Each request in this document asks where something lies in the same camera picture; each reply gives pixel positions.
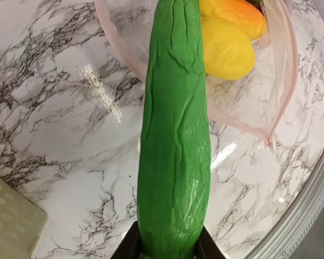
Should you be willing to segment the fake green cucumber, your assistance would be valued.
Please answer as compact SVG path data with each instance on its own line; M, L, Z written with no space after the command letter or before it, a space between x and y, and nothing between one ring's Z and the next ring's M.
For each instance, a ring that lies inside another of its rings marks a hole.
M142 252L149 258L194 258L210 196L211 162L198 1L157 4L140 142Z

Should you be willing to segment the green plastic basket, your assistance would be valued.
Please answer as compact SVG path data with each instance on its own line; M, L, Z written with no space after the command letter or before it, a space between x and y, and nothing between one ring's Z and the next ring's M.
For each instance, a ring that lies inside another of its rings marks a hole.
M47 219L0 178L0 258L31 258Z

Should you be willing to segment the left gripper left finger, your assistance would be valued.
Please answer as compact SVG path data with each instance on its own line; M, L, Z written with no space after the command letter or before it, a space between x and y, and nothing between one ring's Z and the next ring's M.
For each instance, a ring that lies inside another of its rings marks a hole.
M134 222L112 255L112 259L138 259L140 258L140 252L139 227L138 223Z

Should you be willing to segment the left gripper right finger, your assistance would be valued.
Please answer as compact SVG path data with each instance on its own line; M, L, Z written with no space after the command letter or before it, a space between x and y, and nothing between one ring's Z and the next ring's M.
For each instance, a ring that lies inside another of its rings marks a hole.
M217 247L207 230L202 230L195 249L198 259L224 259L224 255Z

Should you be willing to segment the clear zip top bag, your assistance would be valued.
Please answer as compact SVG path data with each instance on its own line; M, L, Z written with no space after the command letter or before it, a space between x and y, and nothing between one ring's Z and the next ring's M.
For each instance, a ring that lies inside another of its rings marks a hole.
M95 1L115 56L145 80L156 1ZM298 50L292 1L262 1L267 31L253 42L255 65L244 77L206 77L210 119L256 135L267 145L296 88Z

